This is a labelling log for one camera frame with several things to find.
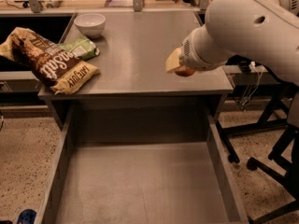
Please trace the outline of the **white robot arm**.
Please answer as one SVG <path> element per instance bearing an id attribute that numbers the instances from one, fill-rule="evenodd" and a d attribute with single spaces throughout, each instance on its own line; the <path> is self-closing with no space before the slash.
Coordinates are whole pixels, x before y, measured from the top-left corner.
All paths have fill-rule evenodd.
<path id="1" fill-rule="evenodd" d="M 205 72 L 234 55 L 299 85 L 298 0 L 212 0 L 205 23 L 171 53 L 165 69 Z"/>

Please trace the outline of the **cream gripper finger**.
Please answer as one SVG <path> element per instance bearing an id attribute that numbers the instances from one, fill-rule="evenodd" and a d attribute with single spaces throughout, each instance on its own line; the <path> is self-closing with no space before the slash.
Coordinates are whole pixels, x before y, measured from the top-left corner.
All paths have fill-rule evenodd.
<path id="1" fill-rule="evenodd" d="M 183 71 L 183 65 L 179 62 L 181 48 L 176 48 L 167 58 L 165 62 L 165 70 L 167 73 L 179 73 Z"/>

